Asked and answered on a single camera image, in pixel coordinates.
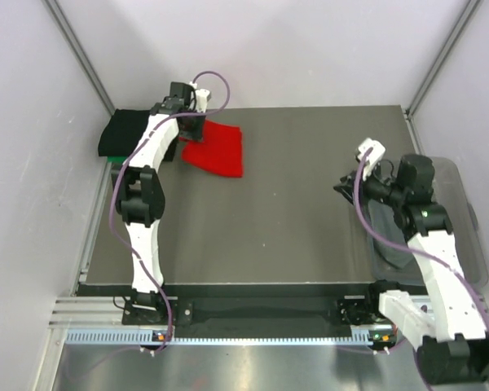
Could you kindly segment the red t shirt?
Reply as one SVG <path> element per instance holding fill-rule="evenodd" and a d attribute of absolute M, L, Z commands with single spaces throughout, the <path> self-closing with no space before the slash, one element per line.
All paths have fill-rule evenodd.
<path fill-rule="evenodd" d="M 235 125 L 206 120 L 201 141 L 187 141 L 181 157 L 184 162 L 211 174 L 242 178 L 243 134 Z"/>

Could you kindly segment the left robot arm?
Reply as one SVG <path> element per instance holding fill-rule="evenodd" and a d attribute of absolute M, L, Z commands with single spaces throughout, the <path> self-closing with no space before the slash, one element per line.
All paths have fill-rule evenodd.
<path fill-rule="evenodd" d="M 158 252 L 158 229 L 165 211 L 165 194 L 158 170 L 165 160 L 174 158 L 180 138 L 203 139 L 205 112 L 210 91 L 194 81 L 172 82 L 163 101 L 150 110 L 148 124 L 127 162 L 112 167 L 112 212 L 121 216 L 129 235 L 133 260 L 132 292 L 125 311 L 140 317 L 142 323 L 163 321 L 168 303 L 159 293 L 164 278 Z"/>

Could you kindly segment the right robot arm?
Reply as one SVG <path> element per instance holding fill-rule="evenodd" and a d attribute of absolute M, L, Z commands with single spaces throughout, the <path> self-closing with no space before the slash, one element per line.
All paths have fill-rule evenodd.
<path fill-rule="evenodd" d="M 341 178 L 335 191 L 355 207 L 371 237 L 414 256 L 433 311 L 427 314 L 408 292 L 385 281 L 385 291 L 373 291 L 364 302 L 364 313 L 376 323 L 388 319 L 401 331 L 428 386 L 488 382 L 489 314 L 461 269 L 447 210 L 434 198 L 432 160 L 405 155 L 396 177 L 386 182 L 373 175 L 381 160 L 373 148 L 360 152 L 356 160 L 357 170 Z M 362 210 L 369 200 L 392 209 L 404 244 L 372 228 Z"/>

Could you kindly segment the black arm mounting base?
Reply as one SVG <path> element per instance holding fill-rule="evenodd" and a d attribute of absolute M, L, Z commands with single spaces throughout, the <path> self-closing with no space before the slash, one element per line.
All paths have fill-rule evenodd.
<path fill-rule="evenodd" d="M 125 296 L 126 326 L 172 325 L 176 338 L 216 340 L 394 335 L 388 321 L 364 306 L 366 283 L 169 284 L 166 298 Z"/>

